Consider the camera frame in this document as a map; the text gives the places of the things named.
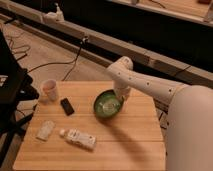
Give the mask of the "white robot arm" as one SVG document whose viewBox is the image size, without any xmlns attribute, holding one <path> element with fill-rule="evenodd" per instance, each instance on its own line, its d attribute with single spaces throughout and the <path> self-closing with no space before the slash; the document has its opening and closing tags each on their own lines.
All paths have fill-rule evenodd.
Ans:
<svg viewBox="0 0 213 171">
<path fill-rule="evenodd" d="M 107 72 L 118 98 L 132 87 L 168 106 L 167 171 L 213 171 L 213 89 L 137 73 L 127 56 Z"/>
</svg>

